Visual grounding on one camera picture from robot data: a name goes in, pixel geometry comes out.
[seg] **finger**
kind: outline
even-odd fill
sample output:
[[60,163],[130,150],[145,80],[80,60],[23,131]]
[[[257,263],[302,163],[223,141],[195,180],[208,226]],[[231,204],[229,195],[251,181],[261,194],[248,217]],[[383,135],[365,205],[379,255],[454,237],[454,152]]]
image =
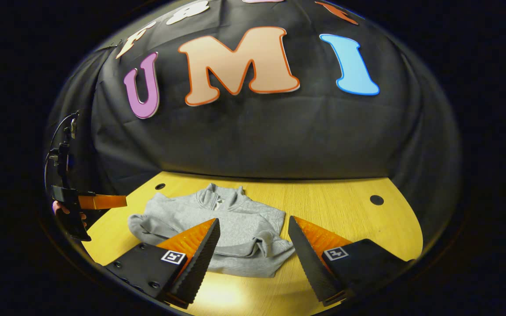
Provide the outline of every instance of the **finger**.
[[70,210],[68,210],[62,203],[58,201],[54,201],[54,203],[52,203],[52,210],[54,210],[54,214],[56,214],[60,208],[65,214],[70,214]]
[[54,203],[52,203],[52,210],[54,211],[54,214],[56,214],[58,208],[60,208],[60,203],[58,201],[54,201]]

